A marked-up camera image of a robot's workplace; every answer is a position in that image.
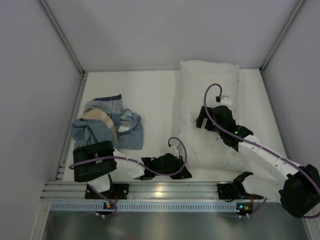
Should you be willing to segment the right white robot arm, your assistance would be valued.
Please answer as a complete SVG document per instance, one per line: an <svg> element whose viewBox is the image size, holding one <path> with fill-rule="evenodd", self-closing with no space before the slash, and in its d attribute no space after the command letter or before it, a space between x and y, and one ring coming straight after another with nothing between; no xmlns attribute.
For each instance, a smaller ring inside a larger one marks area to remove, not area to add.
<svg viewBox="0 0 320 240"><path fill-rule="evenodd" d="M236 124L225 106L202 106L196 127L216 132L222 142L262 167L271 178L251 171L238 175L231 183L233 199L257 195L275 201L293 217L303 218L320 203L320 175L311 164L302 166L267 148L245 126Z"/></svg>

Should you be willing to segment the blue striped pillowcase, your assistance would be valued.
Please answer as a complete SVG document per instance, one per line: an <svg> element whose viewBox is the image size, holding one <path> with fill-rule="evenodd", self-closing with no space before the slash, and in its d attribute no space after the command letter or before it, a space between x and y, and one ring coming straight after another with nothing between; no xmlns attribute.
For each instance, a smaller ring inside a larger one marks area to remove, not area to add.
<svg viewBox="0 0 320 240"><path fill-rule="evenodd" d="M83 114L71 125L71 137L76 149L110 141L116 149L142 150L144 128L141 116L124 108L119 94L86 103Z"/></svg>

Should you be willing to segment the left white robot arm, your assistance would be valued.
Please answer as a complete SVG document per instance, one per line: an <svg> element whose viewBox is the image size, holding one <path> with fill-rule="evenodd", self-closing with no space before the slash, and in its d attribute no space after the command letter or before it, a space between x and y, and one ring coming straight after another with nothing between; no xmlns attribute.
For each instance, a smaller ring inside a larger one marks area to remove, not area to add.
<svg viewBox="0 0 320 240"><path fill-rule="evenodd" d="M172 180L191 179L184 143L177 137L171 137L168 150L158 157L130 158L117 150L111 141L104 141L75 149L73 163L68 168L73 171L75 182L86 183L98 193L112 189L113 172L138 181L149 181L156 176L170 177Z"/></svg>

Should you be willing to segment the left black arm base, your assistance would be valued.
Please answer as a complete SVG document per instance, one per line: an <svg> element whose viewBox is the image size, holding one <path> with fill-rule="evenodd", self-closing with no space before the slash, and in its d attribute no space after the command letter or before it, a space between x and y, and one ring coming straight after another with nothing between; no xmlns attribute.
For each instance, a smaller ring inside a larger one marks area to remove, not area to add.
<svg viewBox="0 0 320 240"><path fill-rule="evenodd" d="M109 200L126 200L129 193L129 184L113 183L110 190L101 192L100 194ZM88 185L85 190L85 199L89 200L103 200L104 198L95 193Z"/></svg>

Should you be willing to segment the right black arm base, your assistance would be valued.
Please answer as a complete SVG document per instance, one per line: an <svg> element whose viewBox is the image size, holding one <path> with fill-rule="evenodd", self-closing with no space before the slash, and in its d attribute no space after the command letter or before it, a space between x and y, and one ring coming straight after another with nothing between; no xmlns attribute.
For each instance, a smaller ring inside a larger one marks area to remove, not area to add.
<svg viewBox="0 0 320 240"><path fill-rule="evenodd" d="M237 183L218 183L217 192L220 200L232 202L234 200L262 200L264 197L247 193L244 187Z"/></svg>

